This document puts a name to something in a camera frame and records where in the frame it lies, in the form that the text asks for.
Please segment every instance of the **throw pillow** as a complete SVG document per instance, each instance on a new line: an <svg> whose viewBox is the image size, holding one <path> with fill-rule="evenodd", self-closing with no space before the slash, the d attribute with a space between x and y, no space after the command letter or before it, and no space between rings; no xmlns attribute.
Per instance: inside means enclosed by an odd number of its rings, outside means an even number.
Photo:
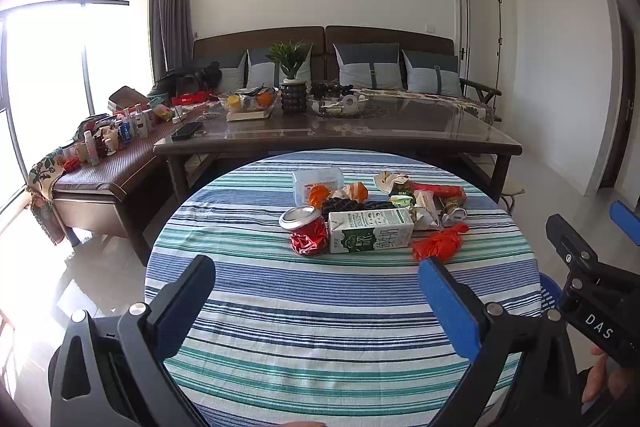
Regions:
<svg viewBox="0 0 640 427"><path fill-rule="evenodd" d="M309 46L306 52L306 58L302 66L296 73L298 80L304 80L307 85L311 85L311 48ZM271 62L267 58L269 48L254 48L248 51L249 54L249 76L246 81L247 89L252 87L280 87L282 81L286 78L286 75L282 71L282 68Z"/></svg>
<svg viewBox="0 0 640 427"><path fill-rule="evenodd" d="M400 44L334 44L340 85L402 89Z"/></svg>
<svg viewBox="0 0 640 427"><path fill-rule="evenodd" d="M221 93L235 91L244 87L244 61L246 60L246 50L214 57L197 58L193 61L196 68L206 68L213 61L220 63L222 78L216 86L214 92Z"/></svg>
<svg viewBox="0 0 640 427"><path fill-rule="evenodd" d="M426 52L402 52L409 91L462 98L458 57Z"/></svg>

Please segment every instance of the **wooden coffee table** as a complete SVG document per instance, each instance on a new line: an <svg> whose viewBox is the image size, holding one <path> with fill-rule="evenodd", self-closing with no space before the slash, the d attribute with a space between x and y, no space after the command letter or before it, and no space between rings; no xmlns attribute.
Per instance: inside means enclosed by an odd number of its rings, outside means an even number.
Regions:
<svg viewBox="0 0 640 427"><path fill-rule="evenodd" d="M511 156L522 147L505 133L473 115L439 100L369 97L367 110L359 118L283 114L275 107L265 120L226 121L221 107L213 109L219 118L204 121L205 136L175 141L170 136L156 142L154 152L166 156L178 202L189 194L184 160L203 153L300 151L345 148L392 152L416 150L441 153L489 153L497 155L493 175L481 187L498 201ZM199 113L188 121L193 121Z"/></svg>

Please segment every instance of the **green milk carton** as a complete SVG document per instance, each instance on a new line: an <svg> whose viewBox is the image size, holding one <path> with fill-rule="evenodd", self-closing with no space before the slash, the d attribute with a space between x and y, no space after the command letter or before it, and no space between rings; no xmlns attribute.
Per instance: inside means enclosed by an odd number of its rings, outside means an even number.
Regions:
<svg viewBox="0 0 640 427"><path fill-rule="evenodd" d="M406 208L329 213L331 253L407 247L413 231Z"/></svg>

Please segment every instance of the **human hand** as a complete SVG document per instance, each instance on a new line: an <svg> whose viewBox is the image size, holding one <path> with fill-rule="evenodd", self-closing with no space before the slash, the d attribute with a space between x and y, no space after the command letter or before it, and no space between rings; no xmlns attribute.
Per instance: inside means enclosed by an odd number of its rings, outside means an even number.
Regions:
<svg viewBox="0 0 640 427"><path fill-rule="evenodd" d="M589 371L587 383L584 386L584 391L582 391L582 403L590 402L598 396L607 377L607 359L609 356L595 345L591 346L591 354L599 355L600 358ZM607 386L609 387L609 392L613 398L618 398L631 382L634 372L632 369L618 367L608 377Z"/></svg>

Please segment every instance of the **gray curtain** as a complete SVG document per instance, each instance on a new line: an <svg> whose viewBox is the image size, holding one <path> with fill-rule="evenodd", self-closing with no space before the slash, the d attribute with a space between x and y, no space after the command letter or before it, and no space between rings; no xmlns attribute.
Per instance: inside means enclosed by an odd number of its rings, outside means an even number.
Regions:
<svg viewBox="0 0 640 427"><path fill-rule="evenodd" d="M154 78L191 62L189 0L151 0L151 57Z"/></svg>

